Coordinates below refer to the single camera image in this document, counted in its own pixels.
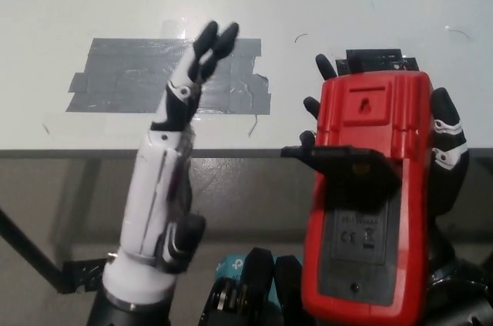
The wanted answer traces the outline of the black and white right hand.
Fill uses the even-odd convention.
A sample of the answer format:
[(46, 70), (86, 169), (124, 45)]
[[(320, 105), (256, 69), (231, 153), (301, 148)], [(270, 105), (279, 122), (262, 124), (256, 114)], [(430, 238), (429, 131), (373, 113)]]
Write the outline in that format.
[[(315, 57), (317, 68), (324, 81), (335, 79), (336, 71), (324, 54)], [(318, 119), (320, 103), (308, 96), (305, 110)], [(434, 137), (428, 183), (428, 220), (448, 213), (454, 206), (468, 170), (470, 153), (461, 118), (446, 88), (434, 89), (431, 94), (431, 112), (434, 118)], [(301, 146), (315, 145), (313, 131), (300, 134)]]

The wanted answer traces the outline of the white and black left hand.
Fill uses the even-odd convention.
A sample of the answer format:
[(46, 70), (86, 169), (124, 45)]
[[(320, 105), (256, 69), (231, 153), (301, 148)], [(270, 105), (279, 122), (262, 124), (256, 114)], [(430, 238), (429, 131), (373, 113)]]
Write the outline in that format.
[(240, 26), (209, 22), (181, 56), (139, 145), (122, 222), (117, 259), (153, 265), (169, 222), (189, 209), (185, 187), (195, 133), (191, 126), (203, 86), (235, 46)]

